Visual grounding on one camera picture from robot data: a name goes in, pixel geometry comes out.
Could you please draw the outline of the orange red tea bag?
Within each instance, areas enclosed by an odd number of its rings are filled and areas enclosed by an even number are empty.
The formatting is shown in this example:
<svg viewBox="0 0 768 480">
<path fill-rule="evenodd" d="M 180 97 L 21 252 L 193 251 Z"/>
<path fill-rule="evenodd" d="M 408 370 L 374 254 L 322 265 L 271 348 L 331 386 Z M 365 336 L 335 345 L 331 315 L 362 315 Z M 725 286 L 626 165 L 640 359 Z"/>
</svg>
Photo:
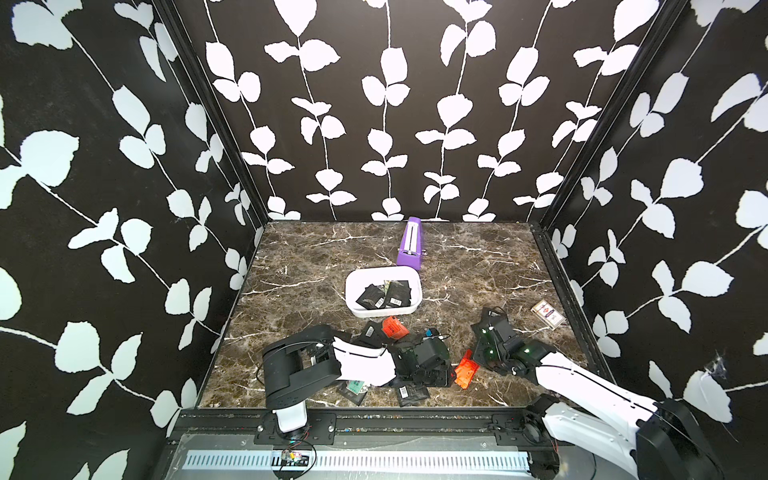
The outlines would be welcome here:
<svg viewBox="0 0 768 480">
<path fill-rule="evenodd" d="M 480 365 L 473 360 L 473 350 L 467 349 L 459 364 L 455 367 L 454 382 L 467 390 Z"/>
</svg>

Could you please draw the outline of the black tea bag with barcode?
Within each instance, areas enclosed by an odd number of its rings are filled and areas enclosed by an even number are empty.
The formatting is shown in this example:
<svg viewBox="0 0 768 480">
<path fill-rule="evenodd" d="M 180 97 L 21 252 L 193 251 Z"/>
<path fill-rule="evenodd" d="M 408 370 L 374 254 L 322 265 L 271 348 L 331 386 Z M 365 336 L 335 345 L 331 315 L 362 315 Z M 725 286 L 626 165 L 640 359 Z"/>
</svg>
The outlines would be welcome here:
<svg viewBox="0 0 768 480">
<path fill-rule="evenodd" d="M 356 304 L 365 310 L 379 310 L 386 304 L 386 288 L 384 285 L 369 284 L 357 298 Z"/>
</svg>

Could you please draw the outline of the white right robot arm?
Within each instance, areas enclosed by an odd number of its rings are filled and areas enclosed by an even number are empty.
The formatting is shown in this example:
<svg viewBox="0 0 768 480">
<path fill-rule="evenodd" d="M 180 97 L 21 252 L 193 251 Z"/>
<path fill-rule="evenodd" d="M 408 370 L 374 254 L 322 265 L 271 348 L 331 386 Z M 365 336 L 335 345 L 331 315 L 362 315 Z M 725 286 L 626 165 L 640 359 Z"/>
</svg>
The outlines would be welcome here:
<svg viewBox="0 0 768 480">
<path fill-rule="evenodd" d="M 554 347 L 525 339 L 499 307 L 483 309 L 473 359 L 558 394 L 543 404 L 547 434 L 579 446 L 635 479 L 722 479 L 725 473 L 690 409 L 655 401 L 582 368 Z"/>
</svg>

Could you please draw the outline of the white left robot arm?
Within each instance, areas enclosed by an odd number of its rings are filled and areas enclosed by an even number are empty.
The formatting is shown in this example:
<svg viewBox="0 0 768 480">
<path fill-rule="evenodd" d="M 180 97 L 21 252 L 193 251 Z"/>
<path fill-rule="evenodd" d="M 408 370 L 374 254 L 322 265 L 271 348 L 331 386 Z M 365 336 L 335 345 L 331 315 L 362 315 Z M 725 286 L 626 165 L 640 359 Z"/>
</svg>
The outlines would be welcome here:
<svg viewBox="0 0 768 480">
<path fill-rule="evenodd" d="M 308 327 L 265 347 L 261 371 L 266 408 L 289 435 L 308 427 L 306 401 L 332 385 L 357 405 L 370 389 L 391 388 L 404 407 L 457 379 L 444 335 L 415 334 L 392 316 L 367 322 L 357 336 L 327 324 Z"/>
</svg>

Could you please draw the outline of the black tea bag front centre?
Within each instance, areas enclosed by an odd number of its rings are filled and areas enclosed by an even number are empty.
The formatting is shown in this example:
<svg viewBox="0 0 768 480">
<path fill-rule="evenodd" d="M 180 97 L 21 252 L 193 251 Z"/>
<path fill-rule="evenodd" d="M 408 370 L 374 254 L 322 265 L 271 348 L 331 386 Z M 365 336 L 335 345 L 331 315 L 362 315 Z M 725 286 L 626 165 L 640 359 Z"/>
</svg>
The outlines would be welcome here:
<svg viewBox="0 0 768 480">
<path fill-rule="evenodd" d="M 395 393 L 400 407 L 420 406 L 430 398 L 430 393 L 426 386 L 416 386 L 413 384 L 397 387 Z"/>
</svg>

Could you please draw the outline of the black tea bag barcode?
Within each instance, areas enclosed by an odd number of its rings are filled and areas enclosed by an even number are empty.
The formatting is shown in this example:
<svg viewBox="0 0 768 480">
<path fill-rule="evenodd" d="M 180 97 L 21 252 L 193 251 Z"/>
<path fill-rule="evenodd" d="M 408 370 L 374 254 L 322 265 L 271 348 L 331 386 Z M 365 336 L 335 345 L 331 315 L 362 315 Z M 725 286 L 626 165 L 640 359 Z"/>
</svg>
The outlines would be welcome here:
<svg viewBox="0 0 768 480">
<path fill-rule="evenodd" d="M 411 287 L 407 280 L 392 280 L 387 284 L 386 308 L 404 308 L 411 305 Z"/>
</svg>

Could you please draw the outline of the green grape oolong tea bag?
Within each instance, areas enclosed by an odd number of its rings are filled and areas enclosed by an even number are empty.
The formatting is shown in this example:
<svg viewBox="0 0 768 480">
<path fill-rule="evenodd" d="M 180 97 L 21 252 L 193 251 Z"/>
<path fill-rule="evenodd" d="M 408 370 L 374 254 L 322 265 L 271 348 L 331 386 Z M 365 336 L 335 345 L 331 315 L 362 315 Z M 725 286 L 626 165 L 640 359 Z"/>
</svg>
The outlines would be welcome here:
<svg viewBox="0 0 768 480">
<path fill-rule="evenodd" d="M 369 387 L 364 381 L 345 380 L 339 384 L 338 393 L 356 406 L 361 406 Z"/>
</svg>

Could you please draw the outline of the white plastic storage box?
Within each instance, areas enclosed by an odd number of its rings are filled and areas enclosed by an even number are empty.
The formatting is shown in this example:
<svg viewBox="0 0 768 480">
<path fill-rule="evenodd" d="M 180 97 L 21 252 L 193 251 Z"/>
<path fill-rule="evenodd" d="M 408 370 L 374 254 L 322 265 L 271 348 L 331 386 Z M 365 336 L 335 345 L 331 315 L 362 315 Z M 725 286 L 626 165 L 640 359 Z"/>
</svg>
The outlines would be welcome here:
<svg viewBox="0 0 768 480">
<path fill-rule="evenodd" d="M 407 280 L 411 289 L 410 305 L 368 310 L 357 303 L 357 299 L 369 285 L 384 285 L 387 281 Z M 358 318 L 388 317 L 414 313 L 423 300 L 423 289 L 419 273 L 408 266 L 387 266 L 357 269 L 345 281 L 345 302 L 352 314 Z"/>
</svg>

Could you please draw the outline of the white red card pack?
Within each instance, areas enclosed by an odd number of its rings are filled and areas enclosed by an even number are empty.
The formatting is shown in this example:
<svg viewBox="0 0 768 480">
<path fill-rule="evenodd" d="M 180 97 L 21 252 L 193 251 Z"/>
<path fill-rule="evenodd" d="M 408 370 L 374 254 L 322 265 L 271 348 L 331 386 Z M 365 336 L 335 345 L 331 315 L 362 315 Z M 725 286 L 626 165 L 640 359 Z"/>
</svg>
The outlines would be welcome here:
<svg viewBox="0 0 768 480">
<path fill-rule="evenodd" d="M 566 317 L 546 300 L 536 303 L 531 311 L 550 329 L 556 329 L 566 321 Z"/>
</svg>

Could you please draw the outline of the purple metronome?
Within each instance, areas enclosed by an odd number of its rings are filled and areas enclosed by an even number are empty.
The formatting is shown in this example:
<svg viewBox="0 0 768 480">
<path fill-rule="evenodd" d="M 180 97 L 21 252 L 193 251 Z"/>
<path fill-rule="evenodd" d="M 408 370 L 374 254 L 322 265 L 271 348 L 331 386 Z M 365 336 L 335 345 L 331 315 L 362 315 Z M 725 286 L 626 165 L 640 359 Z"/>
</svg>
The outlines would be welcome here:
<svg viewBox="0 0 768 480">
<path fill-rule="evenodd" d="M 423 262 L 423 228 L 422 220 L 417 217 L 410 217 L 398 249 L 396 264 L 398 266 L 407 266 L 416 271 L 420 271 Z"/>
</svg>

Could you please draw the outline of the perforated white metal rail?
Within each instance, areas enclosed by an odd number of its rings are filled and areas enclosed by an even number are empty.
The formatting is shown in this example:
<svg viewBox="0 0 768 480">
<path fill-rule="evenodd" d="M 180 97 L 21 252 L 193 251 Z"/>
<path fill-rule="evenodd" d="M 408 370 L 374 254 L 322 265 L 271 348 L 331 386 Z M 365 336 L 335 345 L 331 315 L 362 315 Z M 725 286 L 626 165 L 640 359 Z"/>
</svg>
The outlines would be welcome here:
<svg viewBox="0 0 768 480">
<path fill-rule="evenodd" d="M 190 450 L 181 469 L 529 476 L 531 463 L 527 453 L 516 451 L 343 450 L 288 454 L 280 450 Z"/>
</svg>

